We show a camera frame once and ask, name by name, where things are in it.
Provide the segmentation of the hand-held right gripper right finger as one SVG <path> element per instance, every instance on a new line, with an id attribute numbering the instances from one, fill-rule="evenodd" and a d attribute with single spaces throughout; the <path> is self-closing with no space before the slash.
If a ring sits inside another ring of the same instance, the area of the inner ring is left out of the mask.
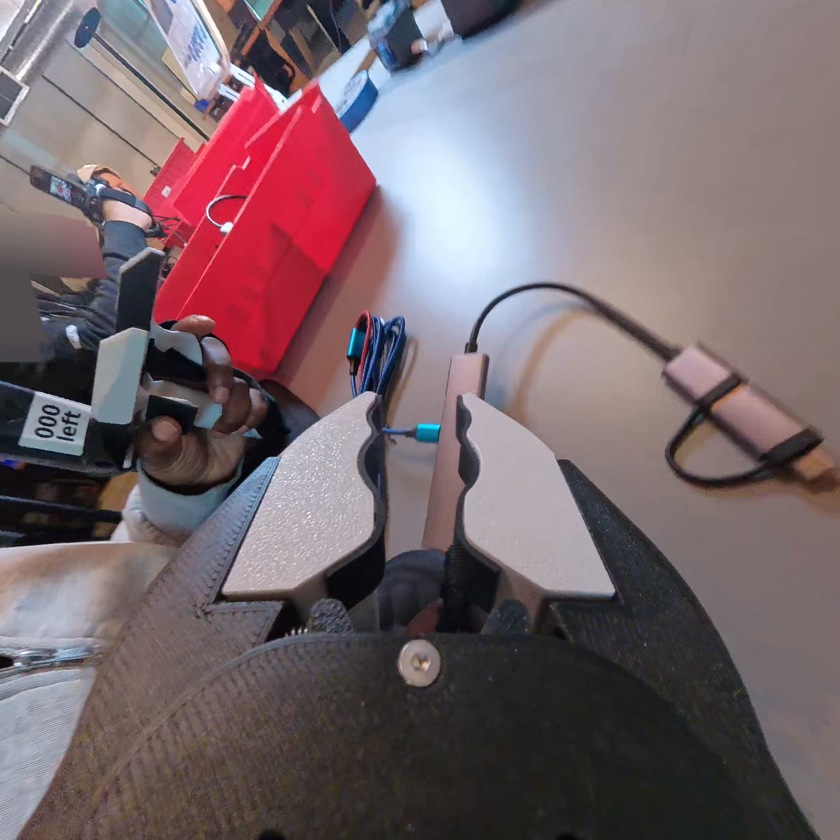
<path id="1" fill-rule="evenodd" d="M 467 603 L 490 613 L 514 600 L 539 618 L 557 600 L 613 599 L 613 579 L 553 451 L 477 395 L 460 396 L 456 414 Z"/>

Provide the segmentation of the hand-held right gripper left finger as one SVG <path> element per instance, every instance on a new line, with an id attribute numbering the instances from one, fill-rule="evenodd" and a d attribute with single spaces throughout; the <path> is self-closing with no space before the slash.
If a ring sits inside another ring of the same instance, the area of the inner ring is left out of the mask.
<path id="1" fill-rule="evenodd" d="M 380 397 L 364 392 L 279 457 L 222 586 L 226 601 L 364 601 L 385 569 Z"/>

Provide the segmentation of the pinkish grey usb hub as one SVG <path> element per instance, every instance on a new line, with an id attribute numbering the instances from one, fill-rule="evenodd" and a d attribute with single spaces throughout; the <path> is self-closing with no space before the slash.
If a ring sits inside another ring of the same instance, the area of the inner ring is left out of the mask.
<path id="1" fill-rule="evenodd" d="M 484 353 L 460 353 L 450 362 L 423 531 L 423 547 L 427 550 L 444 553 L 455 536 L 458 500 L 465 488 L 459 474 L 457 403 L 465 394 L 484 398 L 488 366 L 489 360 Z"/>

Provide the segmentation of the person's left forearm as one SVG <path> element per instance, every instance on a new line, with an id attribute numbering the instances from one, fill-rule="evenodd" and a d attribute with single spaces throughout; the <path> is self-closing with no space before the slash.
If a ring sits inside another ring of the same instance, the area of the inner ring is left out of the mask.
<path id="1" fill-rule="evenodd" d="M 2 548 L 2 656 L 113 642 L 242 471 L 238 466 L 226 482 L 192 494 L 163 487 L 141 471 L 114 539 Z"/>

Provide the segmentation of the another person's forearm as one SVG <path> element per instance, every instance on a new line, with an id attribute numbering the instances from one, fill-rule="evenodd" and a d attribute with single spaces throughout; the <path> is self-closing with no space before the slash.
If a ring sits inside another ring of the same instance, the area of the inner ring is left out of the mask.
<path id="1" fill-rule="evenodd" d="M 146 248 L 146 230 L 123 220 L 108 220 L 103 225 L 101 256 L 107 278 L 119 284 L 123 265 Z"/>

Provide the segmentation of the person's left hand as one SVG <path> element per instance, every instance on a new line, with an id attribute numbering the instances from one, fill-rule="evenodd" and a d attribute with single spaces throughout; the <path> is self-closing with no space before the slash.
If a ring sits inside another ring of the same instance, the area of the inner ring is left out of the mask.
<path id="1" fill-rule="evenodd" d="M 211 429 L 187 433 L 173 418 L 158 416 L 139 428 L 134 451 L 139 467 L 154 481 L 175 492 L 198 494 L 237 473 L 253 444 L 247 432 L 262 424 L 268 405 L 258 387 L 235 375 L 227 348 L 213 336 L 213 320 L 190 316 L 172 329 L 198 339 L 208 393 L 222 413 Z"/>

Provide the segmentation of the black hand-held device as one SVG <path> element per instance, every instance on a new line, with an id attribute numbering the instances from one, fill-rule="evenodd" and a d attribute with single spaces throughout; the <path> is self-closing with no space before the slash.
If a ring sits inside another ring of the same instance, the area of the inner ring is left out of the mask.
<path id="1" fill-rule="evenodd" d="M 103 199 L 99 193 L 104 182 L 95 178 L 82 181 L 78 175 L 60 175 L 35 164 L 29 167 L 28 179 L 39 192 L 78 210 L 88 221 L 103 224 Z"/>

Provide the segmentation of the large red plastic bin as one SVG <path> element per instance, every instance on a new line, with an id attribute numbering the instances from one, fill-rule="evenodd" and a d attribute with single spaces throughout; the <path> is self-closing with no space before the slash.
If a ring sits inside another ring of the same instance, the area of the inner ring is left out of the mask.
<path id="1" fill-rule="evenodd" d="M 375 188 L 317 82 L 246 145 L 157 293 L 154 320 L 215 321 L 234 366 L 275 373 Z"/>

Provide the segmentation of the small red plastic bin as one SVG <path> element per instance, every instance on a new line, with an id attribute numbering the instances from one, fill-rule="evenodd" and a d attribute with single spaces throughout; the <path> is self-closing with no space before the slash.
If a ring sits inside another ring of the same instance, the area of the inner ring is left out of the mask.
<path id="1" fill-rule="evenodd" d="M 246 161 L 247 143 L 279 112 L 262 80 L 255 79 L 252 87 L 238 94 L 211 139 L 197 151 L 179 140 L 144 196 L 154 215 L 195 228 L 207 204 L 221 193 L 229 173 Z"/>

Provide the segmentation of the person in grey hoodie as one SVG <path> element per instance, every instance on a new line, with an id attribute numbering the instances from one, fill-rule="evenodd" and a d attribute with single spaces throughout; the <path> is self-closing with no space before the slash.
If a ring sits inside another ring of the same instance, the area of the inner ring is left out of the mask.
<path id="1" fill-rule="evenodd" d="M 91 638 L 2 637 L 1 838 L 15 839 L 53 781 L 104 646 Z"/>

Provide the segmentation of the round blue sign on pole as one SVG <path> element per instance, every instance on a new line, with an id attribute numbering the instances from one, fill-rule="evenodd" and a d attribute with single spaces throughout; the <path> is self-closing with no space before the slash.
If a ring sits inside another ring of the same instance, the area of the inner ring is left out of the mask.
<path id="1" fill-rule="evenodd" d="M 100 55 L 122 73 L 138 93 L 181 120 L 201 140 L 214 124 L 196 109 L 196 98 L 181 79 L 146 2 L 82 2 L 84 15 L 75 47 Z"/>

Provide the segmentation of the blue tape roll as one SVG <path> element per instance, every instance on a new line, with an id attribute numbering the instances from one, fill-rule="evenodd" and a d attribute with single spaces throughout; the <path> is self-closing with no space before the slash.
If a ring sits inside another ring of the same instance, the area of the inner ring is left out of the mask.
<path id="1" fill-rule="evenodd" d="M 335 112 L 349 133 L 355 131 L 371 112 L 378 94 L 378 88 L 368 70 L 359 70 L 347 82 Z"/>

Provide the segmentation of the white printed banner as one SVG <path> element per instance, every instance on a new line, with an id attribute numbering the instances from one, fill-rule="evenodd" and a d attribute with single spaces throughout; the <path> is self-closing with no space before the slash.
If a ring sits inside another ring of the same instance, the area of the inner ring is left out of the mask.
<path id="1" fill-rule="evenodd" d="M 228 48 L 202 1 L 145 1 L 187 86 L 208 99 L 229 76 Z"/>

